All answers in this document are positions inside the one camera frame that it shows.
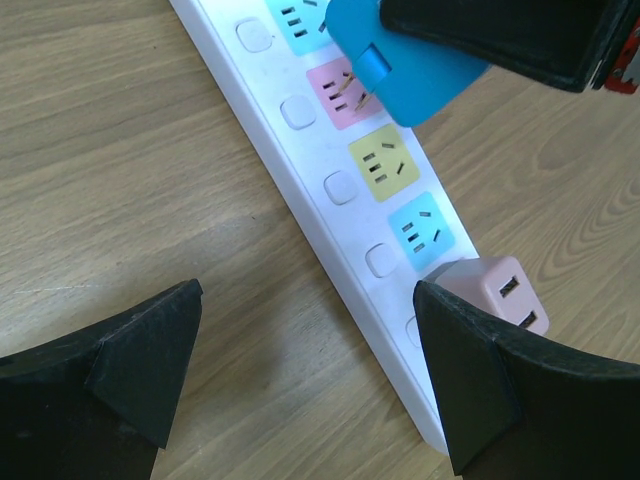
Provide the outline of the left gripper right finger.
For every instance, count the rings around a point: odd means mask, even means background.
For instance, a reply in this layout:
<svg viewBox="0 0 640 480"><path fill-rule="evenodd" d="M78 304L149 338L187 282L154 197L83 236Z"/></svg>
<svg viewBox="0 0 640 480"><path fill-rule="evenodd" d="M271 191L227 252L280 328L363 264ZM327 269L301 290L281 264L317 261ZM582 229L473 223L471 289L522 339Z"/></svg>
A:
<svg viewBox="0 0 640 480"><path fill-rule="evenodd" d="M549 340L431 282L413 304L457 476L638 477L636 364Z"/></svg>

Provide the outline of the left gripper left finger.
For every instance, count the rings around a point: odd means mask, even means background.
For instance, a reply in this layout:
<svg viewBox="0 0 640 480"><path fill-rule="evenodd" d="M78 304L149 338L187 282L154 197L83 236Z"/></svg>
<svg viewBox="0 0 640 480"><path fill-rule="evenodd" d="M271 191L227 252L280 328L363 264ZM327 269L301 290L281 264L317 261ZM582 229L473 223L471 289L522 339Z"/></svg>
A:
<svg viewBox="0 0 640 480"><path fill-rule="evenodd" d="M1 359L4 479L148 479L166 448L203 291L180 282Z"/></svg>

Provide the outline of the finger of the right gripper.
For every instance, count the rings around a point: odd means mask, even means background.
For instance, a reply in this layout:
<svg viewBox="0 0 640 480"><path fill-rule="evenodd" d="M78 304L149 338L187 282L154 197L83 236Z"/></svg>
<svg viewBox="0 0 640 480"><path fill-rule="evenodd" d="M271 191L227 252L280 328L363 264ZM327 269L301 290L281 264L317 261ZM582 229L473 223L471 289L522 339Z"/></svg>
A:
<svg viewBox="0 0 640 480"><path fill-rule="evenodd" d="M572 93L603 87L639 19L628 0L384 1L382 25Z"/></svg>

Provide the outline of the dusty pink USB charger cube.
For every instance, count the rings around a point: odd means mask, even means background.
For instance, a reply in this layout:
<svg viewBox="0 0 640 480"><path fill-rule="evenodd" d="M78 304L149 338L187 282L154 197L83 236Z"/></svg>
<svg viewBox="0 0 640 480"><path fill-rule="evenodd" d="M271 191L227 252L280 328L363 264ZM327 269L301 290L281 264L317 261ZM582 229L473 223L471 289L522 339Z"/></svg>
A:
<svg viewBox="0 0 640 480"><path fill-rule="evenodd" d="M476 308L545 335L550 321L520 262L513 256L448 262L426 277Z"/></svg>

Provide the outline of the blue square plug adapter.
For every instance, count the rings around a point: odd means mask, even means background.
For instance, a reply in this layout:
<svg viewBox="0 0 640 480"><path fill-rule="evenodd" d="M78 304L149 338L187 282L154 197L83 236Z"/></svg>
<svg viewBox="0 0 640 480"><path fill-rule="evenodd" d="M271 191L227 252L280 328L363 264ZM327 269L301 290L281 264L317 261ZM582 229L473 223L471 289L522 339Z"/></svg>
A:
<svg viewBox="0 0 640 480"><path fill-rule="evenodd" d="M430 119L490 68L454 48L384 28L378 1L331 1L325 24L365 90L402 127Z"/></svg>

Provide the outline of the white multicolour power strip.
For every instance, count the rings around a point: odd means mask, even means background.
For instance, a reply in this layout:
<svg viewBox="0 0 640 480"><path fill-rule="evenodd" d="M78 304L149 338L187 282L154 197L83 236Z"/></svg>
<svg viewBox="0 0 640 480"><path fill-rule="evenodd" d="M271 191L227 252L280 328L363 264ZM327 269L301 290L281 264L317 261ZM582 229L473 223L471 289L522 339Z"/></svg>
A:
<svg viewBox="0 0 640 480"><path fill-rule="evenodd" d="M418 139L350 78L325 2L173 7L420 435L445 451L413 291L477 250Z"/></svg>

